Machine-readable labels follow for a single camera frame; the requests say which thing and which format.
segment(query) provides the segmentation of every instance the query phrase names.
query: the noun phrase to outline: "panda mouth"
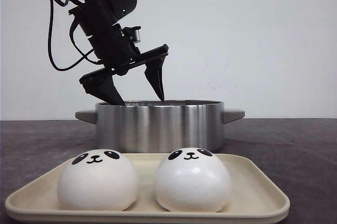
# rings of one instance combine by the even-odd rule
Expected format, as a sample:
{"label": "panda mouth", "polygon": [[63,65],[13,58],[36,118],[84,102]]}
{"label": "panda mouth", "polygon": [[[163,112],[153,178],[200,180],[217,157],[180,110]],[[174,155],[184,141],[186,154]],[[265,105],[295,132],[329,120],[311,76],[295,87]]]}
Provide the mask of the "panda mouth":
{"label": "panda mouth", "polygon": [[86,162],[87,164],[93,164],[94,162],[102,162],[103,161],[103,159],[101,159],[101,160],[99,160],[99,161],[97,161],[96,159],[94,159],[94,160],[92,160],[91,162]]}
{"label": "panda mouth", "polygon": [[190,160],[190,159],[198,159],[199,157],[192,157],[190,156],[189,158],[184,157],[185,160]]}

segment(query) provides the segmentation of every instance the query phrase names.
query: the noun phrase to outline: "pot rim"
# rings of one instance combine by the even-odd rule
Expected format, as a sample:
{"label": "pot rim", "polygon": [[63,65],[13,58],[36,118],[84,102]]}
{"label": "pot rim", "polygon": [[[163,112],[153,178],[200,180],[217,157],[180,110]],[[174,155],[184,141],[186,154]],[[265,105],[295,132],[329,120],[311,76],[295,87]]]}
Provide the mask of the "pot rim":
{"label": "pot rim", "polygon": [[218,104],[223,104],[222,101],[216,100],[195,100],[195,99],[186,99],[186,100],[125,100],[125,106],[121,105],[110,105],[106,102],[97,103],[99,106],[108,106],[108,107],[186,107],[186,106],[215,106]]}

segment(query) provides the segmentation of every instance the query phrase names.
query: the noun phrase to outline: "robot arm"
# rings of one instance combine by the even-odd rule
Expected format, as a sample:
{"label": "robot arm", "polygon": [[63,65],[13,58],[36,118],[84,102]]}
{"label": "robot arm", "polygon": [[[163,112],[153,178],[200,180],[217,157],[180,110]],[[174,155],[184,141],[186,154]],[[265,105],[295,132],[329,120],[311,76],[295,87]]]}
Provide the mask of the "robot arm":
{"label": "robot arm", "polygon": [[112,76],[125,75],[129,69],[145,64],[147,80],[158,97],[164,100],[162,66],[165,56],[168,55],[168,46],[164,44],[141,53],[135,46],[140,42],[141,27],[121,28],[117,24],[118,20],[135,9],[137,0],[85,0],[83,3],[78,0],[67,0],[65,3],[61,0],[54,1],[61,6],[65,6],[67,1],[77,5],[69,10],[69,14],[74,16],[70,30],[71,40],[74,44],[73,32],[80,25],[100,60],[99,64],[104,65],[103,69],[86,74],[80,79],[87,93],[112,105],[124,105],[114,87]]}

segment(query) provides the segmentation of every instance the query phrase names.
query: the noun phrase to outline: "pot handle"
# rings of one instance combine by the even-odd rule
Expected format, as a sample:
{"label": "pot handle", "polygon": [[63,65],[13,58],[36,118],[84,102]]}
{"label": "pot handle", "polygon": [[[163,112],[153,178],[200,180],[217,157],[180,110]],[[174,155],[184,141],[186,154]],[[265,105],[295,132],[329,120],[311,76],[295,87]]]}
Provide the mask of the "pot handle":
{"label": "pot handle", "polygon": [[224,112],[221,114],[221,121],[223,124],[231,123],[232,121],[239,120],[243,118],[245,112],[240,109],[225,108]]}
{"label": "pot handle", "polygon": [[78,111],[75,113],[75,117],[91,124],[96,124],[97,122],[97,113],[95,110]]}

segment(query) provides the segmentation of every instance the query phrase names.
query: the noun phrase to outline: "tray rim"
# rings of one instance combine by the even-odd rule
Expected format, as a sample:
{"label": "tray rim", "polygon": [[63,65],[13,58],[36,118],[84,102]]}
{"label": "tray rim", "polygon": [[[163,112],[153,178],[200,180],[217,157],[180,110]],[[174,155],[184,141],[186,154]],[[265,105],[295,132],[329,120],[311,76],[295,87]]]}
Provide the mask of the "tray rim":
{"label": "tray rim", "polygon": [[[146,156],[163,156],[168,155],[167,153],[125,153],[126,156],[137,156],[144,158]],[[278,193],[283,197],[285,200],[285,204],[282,208],[279,208],[275,211],[271,211],[268,214],[228,214],[222,212],[143,212],[143,211],[106,211],[106,210],[49,210],[49,209],[24,209],[20,207],[13,206],[11,200],[19,194],[22,190],[26,187],[30,186],[31,184],[35,183],[37,180],[41,178],[47,177],[50,173],[53,173],[54,170],[58,169],[60,166],[65,165],[67,162],[74,158],[70,158],[65,162],[57,165],[55,168],[51,169],[50,171],[44,173],[43,175],[39,176],[38,178],[34,179],[33,181],[29,182],[28,184],[24,185],[23,187],[19,188],[18,190],[11,193],[5,200],[5,208],[7,214],[13,218],[14,216],[21,216],[21,215],[30,215],[30,216],[100,216],[100,217],[126,217],[126,218],[135,218],[135,217],[157,217],[157,218],[221,218],[221,219],[270,219],[284,216],[284,218],[288,215],[289,208],[290,208],[290,200],[287,195],[266,175],[263,171],[250,159],[238,155],[232,154],[215,154],[216,156],[230,156],[237,159],[242,159],[246,162],[249,162],[256,171],[259,173],[260,176],[264,177],[264,179],[268,180],[271,186],[278,191]]]}

